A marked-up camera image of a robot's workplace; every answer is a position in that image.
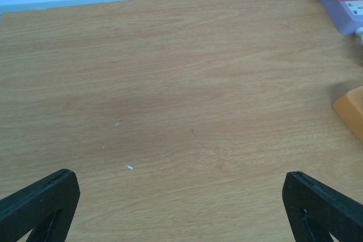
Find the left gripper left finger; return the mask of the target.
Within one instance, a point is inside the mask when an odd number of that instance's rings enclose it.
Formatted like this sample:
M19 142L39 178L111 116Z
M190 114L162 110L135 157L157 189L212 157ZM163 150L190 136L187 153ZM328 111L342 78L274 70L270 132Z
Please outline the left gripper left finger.
M76 174L60 169L1 199L1 241L65 241L79 198Z

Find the purple power strip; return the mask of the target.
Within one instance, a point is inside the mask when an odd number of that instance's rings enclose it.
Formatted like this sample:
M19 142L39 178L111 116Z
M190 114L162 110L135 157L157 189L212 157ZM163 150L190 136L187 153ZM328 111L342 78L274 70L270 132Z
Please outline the purple power strip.
M362 37L362 0L319 0L342 35Z

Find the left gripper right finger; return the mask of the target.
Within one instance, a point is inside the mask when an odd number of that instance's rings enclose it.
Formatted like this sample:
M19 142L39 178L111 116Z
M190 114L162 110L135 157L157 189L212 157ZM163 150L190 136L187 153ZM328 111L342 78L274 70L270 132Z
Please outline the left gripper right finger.
M309 175L288 172L282 200L295 241L362 241L362 204Z

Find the orange power strip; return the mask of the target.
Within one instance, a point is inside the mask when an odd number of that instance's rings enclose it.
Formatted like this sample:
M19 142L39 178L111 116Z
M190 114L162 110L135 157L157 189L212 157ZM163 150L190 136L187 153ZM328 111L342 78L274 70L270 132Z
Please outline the orange power strip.
M362 86L338 98L332 107L350 131L362 142Z

